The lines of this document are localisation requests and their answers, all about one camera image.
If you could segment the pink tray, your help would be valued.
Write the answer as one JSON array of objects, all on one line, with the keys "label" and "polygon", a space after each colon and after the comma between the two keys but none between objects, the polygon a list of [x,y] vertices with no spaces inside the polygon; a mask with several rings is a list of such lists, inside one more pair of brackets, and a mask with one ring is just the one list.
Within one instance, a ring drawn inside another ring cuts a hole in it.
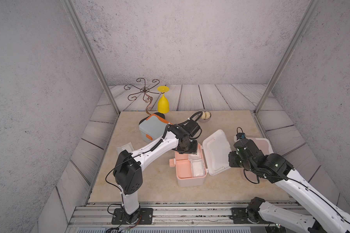
[{"label": "pink tray", "polygon": [[178,180],[187,180],[187,179],[195,179],[195,178],[205,178],[207,175],[207,169],[204,162],[205,175],[202,177],[193,177],[192,176],[192,160],[202,159],[204,162],[204,155],[202,151],[202,146],[198,143],[197,154],[179,154],[177,151],[175,152],[175,158],[173,159],[173,167],[176,168],[176,175]]}]

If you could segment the white pink medicine box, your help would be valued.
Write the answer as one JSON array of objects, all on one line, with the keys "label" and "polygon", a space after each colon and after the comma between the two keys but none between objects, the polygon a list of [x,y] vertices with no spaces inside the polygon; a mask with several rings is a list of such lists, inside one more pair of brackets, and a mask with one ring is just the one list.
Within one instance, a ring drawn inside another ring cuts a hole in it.
[{"label": "white pink medicine box", "polygon": [[215,176],[230,169],[228,155],[231,152],[226,134],[217,130],[202,144],[197,145],[196,154],[175,152],[170,167],[176,168],[180,187],[202,185],[207,175]]}]

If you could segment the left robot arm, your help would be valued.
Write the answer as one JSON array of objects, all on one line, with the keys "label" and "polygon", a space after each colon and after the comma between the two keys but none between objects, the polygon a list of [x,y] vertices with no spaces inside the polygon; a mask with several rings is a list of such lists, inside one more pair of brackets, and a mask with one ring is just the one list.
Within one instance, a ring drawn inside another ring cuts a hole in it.
[{"label": "left robot arm", "polygon": [[107,183],[120,190],[123,216],[130,223],[139,217],[138,190],[143,184],[143,171],[170,150],[180,154],[195,154],[199,138],[196,134],[202,133],[197,123],[201,116],[202,112],[198,111],[182,123],[168,123],[162,136],[151,143],[132,152],[124,150],[119,153],[115,167],[108,173],[113,174],[116,183]]}]

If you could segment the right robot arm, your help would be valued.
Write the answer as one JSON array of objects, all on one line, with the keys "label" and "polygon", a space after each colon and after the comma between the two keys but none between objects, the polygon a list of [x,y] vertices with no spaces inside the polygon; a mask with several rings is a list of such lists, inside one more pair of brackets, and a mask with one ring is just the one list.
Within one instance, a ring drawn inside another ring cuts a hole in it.
[{"label": "right robot arm", "polygon": [[279,154],[263,154],[242,128],[236,130],[234,151],[228,155],[232,168],[242,168],[256,175],[259,183],[266,179],[292,196],[308,215],[276,207],[254,197],[246,208],[246,218],[253,224],[277,223],[297,233],[350,233],[350,214],[343,211],[311,186],[293,165]]}]

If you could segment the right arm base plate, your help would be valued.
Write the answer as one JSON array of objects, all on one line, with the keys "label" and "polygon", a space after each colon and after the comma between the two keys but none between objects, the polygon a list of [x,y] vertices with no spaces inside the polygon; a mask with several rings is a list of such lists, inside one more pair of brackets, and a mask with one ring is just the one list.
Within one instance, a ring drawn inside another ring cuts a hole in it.
[{"label": "right arm base plate", "polygon": [[229,216],[229,219],[231,219],[234,224],[258,224],[261,222],[259,210],[259,208],[250,207],[231,208],[231,215]]}]

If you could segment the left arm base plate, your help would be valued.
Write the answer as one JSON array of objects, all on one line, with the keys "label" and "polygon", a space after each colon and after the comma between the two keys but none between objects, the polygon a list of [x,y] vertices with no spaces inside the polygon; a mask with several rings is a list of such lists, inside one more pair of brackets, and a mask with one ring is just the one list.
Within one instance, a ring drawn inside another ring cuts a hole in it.
[{"label": "left arm base plate", "polygon": [[111,224],[113,225],[151,225],[153,220],[153,208],[139,208],[133,214],[129,215],[125,209],[117,208],[114,210]]}]

